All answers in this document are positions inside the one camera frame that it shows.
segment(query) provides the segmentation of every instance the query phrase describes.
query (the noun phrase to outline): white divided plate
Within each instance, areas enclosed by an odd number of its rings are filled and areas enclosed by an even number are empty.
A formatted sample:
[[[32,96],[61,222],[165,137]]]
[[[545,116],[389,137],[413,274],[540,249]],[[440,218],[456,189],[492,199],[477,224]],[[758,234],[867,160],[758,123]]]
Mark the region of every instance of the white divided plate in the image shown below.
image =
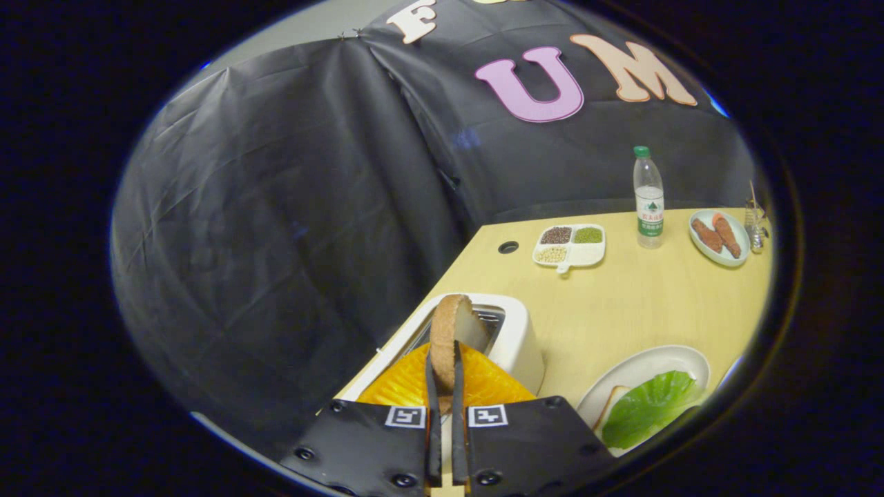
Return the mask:
[[[694,222],[694,219],[699,219],[703,224],[706,225],[707,228],[713,229],[713,216],[715,213],[721,214],[724,219],[727,220],[728,224],[730,224],[731,231],[734,232],[734,238],[736,239],[736,244],[740,246],[740,256],[734,257],[728,252],[727,247],[721,248],[721,253],[717,254],[711,248],[706,247],[702,240],[700,240],[697,232],[694,231],[694,228],[691,224]],[[698,210],[694,212],[694,215],[688,219],[688,231],[690,232],[690,238],[694,241],[694,245],[700,249],[700,252],[718,264],[735,267],[738,265],[742,265],[746,262],[746,258],[749,256],[749,251],[751,249],[749,244],[749,234],[746,233],[746,228],[740,224],[733,216],[730,216],[724,212],[715,209],[705,209]]]
[[[709,384],[709,362],[695,348],[683,345],[649,348],[617,364],[599,378],[577,404],[577,414],[591,428],[602,415],[602,410],[604,410],[611,390],[615,386],[623,385],[635,388],[645,381],[669,371],[688,373],[703,389],[706,389]],[[629,449],[616,448],[609,450],[615,456],[629,451]]]
[[[566,243],[543,243],[540,241],[544,239],[544,235],[546,232],[550,231],[553,228],[563,227],[563,228],[571,228],[571,237],[568,239]],[[583,228],[597,228],[602,232],[602,241],[600,243],[574,243],[574,237],[577,235],[577,231]],[[564,274],[571,269],[571,266],[591,266],[593,264],[597,264],[598,261],[602,260],[602,257],[605,256],[605,245],[607,243],[607,235],[605,234],[605,228],[600,225],[556,225],[550,226],[546,228],[540,236],[537,238],[537,244],[534,246],[534,251],[531,252],[531,257],[534,259],[534,262],[544,266],[555,266],[556,272],[559,274]],[[537,259],[537,256],[546,249],[551,247],[563,247],[565,249],[565,258],[563,261],[558,263],[547,263],[540,261]]]

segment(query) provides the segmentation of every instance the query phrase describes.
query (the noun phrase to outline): sausage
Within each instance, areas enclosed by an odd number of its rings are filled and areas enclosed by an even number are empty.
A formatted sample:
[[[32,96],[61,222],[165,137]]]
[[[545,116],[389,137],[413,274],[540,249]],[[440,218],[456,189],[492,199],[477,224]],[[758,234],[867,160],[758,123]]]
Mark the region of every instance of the sausage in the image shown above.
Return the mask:
[[[694,219],[693,222],[690,223],[690,227],[694,228],[694,231],[697,232],[697,236],[700,237],[700,240],[706,245],[706,247],[712,249],[717,254],[721,253],[721,245],[724,242],[717,232],[707,228],[706,225],[703,224],[703,221],[699,219]]]
[[[734,256],[734,259],[740,258],[740,246],[736,243],[734,231],[730,229],[730,224],[726,219],[720,218],[715,221],[715,232],[718,233],[721,240],[724,241],[724,246],[728,248],[730,255]]]

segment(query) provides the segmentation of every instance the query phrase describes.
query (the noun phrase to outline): green lettuce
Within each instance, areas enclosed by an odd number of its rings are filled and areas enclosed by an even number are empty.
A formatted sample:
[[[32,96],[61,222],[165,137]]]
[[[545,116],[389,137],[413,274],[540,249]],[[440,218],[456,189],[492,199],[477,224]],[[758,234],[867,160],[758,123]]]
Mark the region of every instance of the green lettuce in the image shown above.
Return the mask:
[[[647,440],[686,409],[701,403],[703,393],[686,372],[659,374],[614,404],[602,428],[602,441],[608,447],[629,448]]]

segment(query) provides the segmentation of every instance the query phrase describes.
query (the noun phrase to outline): bread slice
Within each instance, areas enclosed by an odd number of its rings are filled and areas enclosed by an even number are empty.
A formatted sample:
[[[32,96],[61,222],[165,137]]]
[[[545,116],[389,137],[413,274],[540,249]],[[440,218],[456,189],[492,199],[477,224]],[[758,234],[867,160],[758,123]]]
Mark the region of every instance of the bread slice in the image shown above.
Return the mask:
[[[430,324],[430,361],[436,377],[436,389],[443,413],[450,408],[454,391],[454,341],[476,350],[485,350],[491,339],[485,323],[473,311],[473,302],[463,294],[443,298]]]
[[[611,389],[611,394],[608,395],[608,402],[605,404],[605,408],[602,409],[602,414],[598,417],[598,421],[592,426],[592,430],[596,433],[596,436],[601,438],[601,429],[607,423],[608,417],[611,416],[611,409],[613,409],[614,404],[620,400],[620,398],[632,390],[628,386],[618,385]]]

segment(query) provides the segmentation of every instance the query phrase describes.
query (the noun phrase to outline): felt letter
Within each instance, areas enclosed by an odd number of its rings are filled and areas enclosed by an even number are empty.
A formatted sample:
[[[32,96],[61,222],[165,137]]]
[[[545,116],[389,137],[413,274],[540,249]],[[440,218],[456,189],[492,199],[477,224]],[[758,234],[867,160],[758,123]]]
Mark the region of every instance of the felt letter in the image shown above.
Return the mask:
[[[657,56],[642,45],[633,42],[626,42],[626,46],[632,51],[632,57],[611,43],[602,40],[597,36],[589,34],[575,34],[571,36],[571,41],[584,46],[607,66],[608,71],[617,84],[617,96],[626,102],[645,102],[651,99],[651,95],[647,90],[639,87],[636,81],[641,81],[653,94],[660,100],[666,98],[663,95],[663,85],[666,85],[666,95],[678,103],[684,105],[697,105],[697,99],[694,98],[688,90],[682,86],[681,82],[667,69]]]
[[[425,34],[436,29],[435,22],[422,22],[424,19],[435,19],[436,12],[430,8],[436,0],[417,0],[408,7],[396,12],[387,20],[387,24],[395,24],[405,38],[403,43],[411,43],[420,40]]]
[[[539,102],[529,95],[513,72],[515,62],[512,60],[495,60],[483,65],[476,71],[476,77],[491,85],[507,110],[521,120],[542,123],[565,119],[583,107],[583,91],[559,60],[560,54],[555,47],[539,47],[522,54],[525,60],[543,67],[559,90],[559,97],[547,102]]]

